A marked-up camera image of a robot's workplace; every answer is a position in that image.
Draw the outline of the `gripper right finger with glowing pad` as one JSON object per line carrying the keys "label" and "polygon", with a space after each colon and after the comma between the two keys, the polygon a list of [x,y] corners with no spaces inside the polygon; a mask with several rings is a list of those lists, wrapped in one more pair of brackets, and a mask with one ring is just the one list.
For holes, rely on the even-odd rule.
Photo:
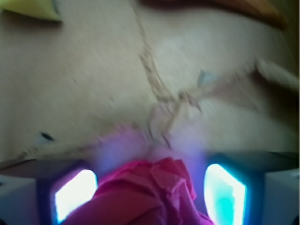
{"label": "gripper right finger with glowing pad", "polygon": [[298,225],[299,154],[217,153],[206,168],[203,191],[217,225]]}

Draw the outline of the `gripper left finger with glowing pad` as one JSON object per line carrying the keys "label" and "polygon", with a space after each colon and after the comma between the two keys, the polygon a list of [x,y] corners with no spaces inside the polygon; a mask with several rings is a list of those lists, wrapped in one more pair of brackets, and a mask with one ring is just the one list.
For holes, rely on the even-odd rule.
{"label": "gripper left finger with glowing pad", "polygon": [[24,160],[0,165],[2,225],[60,225],[92,199],[98,178],[83,160]]}

